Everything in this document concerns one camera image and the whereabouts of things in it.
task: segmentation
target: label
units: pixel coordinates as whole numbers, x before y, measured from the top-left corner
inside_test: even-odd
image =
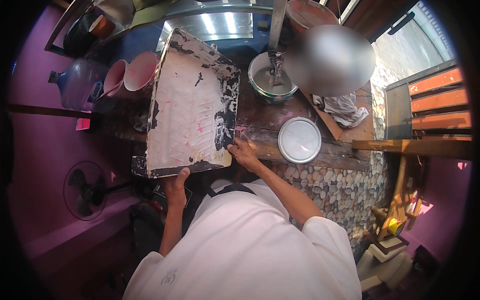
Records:
[[[95,83],[93,84],[92,87],[92,92],[90,93],[90,96],[87,99],[87,102],[90,103],[95,103],[95,100],[97,100],[102,94],[103,94],[103,80],[98,77],[98,75],[95,76],[96,80]]]

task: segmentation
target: black strap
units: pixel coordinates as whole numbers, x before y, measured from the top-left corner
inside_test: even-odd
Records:
[[[227,192],[233,192],[233,191],[248,192],[250,194],[256,195],[251,189],[247,188],[241,183],[234,183],[234,184],[228,185],[219,192],[215,192],[214,190],[212,190],[211,187],[207,188],[207,193],[210,197],[215,197],[217,195],[225,194]]]

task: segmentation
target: person's right hand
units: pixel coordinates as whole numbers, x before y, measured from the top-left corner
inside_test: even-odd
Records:
[[[232,153],[239,164],[244,166],[249,172],[257,174],[262,166],[262,163],[253,153],[252,148],[248,142],[236,137],[234,145],[228,145],[227,149]]]

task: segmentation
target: purple wall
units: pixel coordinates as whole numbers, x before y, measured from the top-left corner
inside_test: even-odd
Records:
[[[462,226],[471,171],[470,161],[432,157],[419,216],[411,230],[401,236],[410,242],[407,252],[414,255],[423,245],[443,263]]]
[[[47,7],[30,32],[11,78],[10,103],[62,108],[58,87],[47,81],[51,70],[62,72],[72,60],[44,51],[62,14]],[[67,209],[63,185],[69,170],[82,161],[99,165],[108,186],[125,182],[130,175],[130,143],[76,132],[74,118],[13,114],[12,121],[15,158],[8,188],[10,213],[27,257],[44,277],[128,224],[125,215],[116,217],[137,201],[128,191],[109,195],[105,211],[85,222]],[[94,232],[91,238],[75,242],[88,230]],[[49,256],[60,245],[61,255]]]

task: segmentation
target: paint roller tray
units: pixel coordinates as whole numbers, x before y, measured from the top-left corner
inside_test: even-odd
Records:
[[[175,28],[157,66],[146,152],[132,173],[146,178],[231,165],[240,69],[216,49]]]

